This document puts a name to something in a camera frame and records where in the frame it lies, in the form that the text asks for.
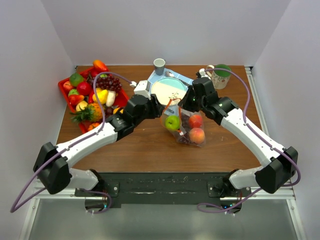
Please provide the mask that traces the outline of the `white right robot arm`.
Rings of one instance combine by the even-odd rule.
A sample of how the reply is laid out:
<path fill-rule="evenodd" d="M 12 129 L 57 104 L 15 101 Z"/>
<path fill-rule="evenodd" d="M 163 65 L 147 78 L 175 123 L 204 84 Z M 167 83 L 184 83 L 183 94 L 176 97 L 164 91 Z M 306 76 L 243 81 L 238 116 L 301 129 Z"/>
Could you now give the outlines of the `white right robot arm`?
<path fill-rule="evenodd" d="M 297 173 L 297 150 L 272 140 L 234 101 L 219 97 L 209 78 L 195 79 L 178 105 L 186 111 L 202 111 L 208 119 L 236 136 L 258 159 L 259 167 L 235 169 L 224 178 L 222 189 L 227 196 L 233 197 L 246 187 L 259 187 L 273 194 Z"/>

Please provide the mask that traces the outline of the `dark purple plum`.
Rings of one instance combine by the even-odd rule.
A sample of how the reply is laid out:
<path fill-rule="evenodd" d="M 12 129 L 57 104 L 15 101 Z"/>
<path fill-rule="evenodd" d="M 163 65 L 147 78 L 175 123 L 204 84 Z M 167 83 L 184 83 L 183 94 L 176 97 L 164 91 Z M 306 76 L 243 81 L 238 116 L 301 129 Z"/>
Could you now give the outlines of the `dark purple plum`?
<path fill-rule="evenodd" d="M 113 114 L 113 112 L 114 112 L 114 109 L 113 109 L 112 107 L 106 107 L 106 108 L 104 109 L 104 113 L 105 113 L 105 116 L 106 116 L 106 117 L 111 116 L 111 115 Z"/>

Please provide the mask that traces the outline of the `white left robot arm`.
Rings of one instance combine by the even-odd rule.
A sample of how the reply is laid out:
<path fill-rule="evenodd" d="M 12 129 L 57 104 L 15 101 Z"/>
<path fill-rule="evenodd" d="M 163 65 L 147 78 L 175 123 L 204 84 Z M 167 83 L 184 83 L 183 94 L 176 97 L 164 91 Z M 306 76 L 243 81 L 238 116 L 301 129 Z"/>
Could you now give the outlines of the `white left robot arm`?
<path fill-rule="evenodd" d="M 151 97 L 135 94 L 123 111 L 109 116 L 93 130 L 56 146 L 50 142 L 44 144 L 33 167 L 34 173 L 51 195 L 75 188 L 99 196 L 104 184 L 98 174 L 94 170 L 75 169 L 74 165 L 99 148 L 128 136 L 142 121 L 159 118 L 163 110 L 154 94 Z"/>

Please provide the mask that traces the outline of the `red yellow apple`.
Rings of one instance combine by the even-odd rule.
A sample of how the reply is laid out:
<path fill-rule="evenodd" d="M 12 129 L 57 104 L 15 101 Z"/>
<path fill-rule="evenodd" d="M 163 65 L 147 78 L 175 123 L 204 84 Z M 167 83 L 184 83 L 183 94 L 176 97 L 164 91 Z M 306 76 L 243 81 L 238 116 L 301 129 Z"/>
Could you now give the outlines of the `red yellow apple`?
<path fill-rule="evenodd" d="M 199 114 L 194 114 L 189 117 L 188 124 L 192 129 L 201 128 L 203 126 L 203 118 Z"/>

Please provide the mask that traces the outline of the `clear zip bag orange zipper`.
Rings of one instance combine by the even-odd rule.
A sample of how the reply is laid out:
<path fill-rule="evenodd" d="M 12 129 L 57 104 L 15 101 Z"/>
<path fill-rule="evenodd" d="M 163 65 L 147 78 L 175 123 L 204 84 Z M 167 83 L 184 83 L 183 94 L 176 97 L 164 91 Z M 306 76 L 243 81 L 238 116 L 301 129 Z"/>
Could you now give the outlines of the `clear zip bag orange zipper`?
<path fill-rule="evenodd" d="M 189 137 L 189 132 L 192 129 L 189 126 L 190 116 L 201 115 L 201 114 L 199 112 L 191 112 L 191 111 L 184 110 L 181 107 L 179 107 L 178 105 L 170 105 L 170 103 L 171 103 L 171 100 L 169 101 L 168 105 L 166 105 L 164 107 L 164 110 L 163 110 L 162 115 L 160 117 L 161 125 L 173 135 L 173 137 L 175 138 L 177 143 L 191 145 L 191 146 L 197 146 L 197 147 L 203 147 L 206 143 L 206 135 L 205 135 L 205 141 L 202 144 L 195 144 L 195 143 L 191 142 L 190 137 Z M 171 116 L 171 115 L 179 117 L 179 120 L 180 120 L 179 130 L 168 130 L 165 127 L 165 120 L 168 116 Z M 203 120 L 203 126 L 201 127 L 201 129 L 203 129 L 205 131 L 204 120 Z"/>

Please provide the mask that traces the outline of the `orange peach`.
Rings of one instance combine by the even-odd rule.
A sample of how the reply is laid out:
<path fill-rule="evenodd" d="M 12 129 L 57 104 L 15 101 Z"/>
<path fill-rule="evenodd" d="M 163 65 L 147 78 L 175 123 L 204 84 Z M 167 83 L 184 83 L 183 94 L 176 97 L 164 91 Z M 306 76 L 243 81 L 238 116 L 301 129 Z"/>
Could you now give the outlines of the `orange peach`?
<path fill-rule="evenodd" d="M 204 143 L 205 141 L 205 132 L 202 128 L 192 128 L 189 131 L 189 139 L 191 142 L 197 144 L 197 145 L 201 145 Z"/>

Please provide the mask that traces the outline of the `dark red grape bunch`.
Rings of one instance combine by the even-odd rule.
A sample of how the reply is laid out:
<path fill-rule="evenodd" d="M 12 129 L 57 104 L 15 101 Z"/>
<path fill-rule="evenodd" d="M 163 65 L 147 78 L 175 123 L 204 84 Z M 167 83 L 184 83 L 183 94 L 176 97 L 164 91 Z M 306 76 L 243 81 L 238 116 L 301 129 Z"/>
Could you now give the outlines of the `dark red grape bunch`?
<path fill-rule="evenodd" d="M 108 74 L 100 75 L 96 80 L 95 86 L 101 90 L 109 90 L 114 92 L 119 92 L 122 89 L 120 79 Z"/>

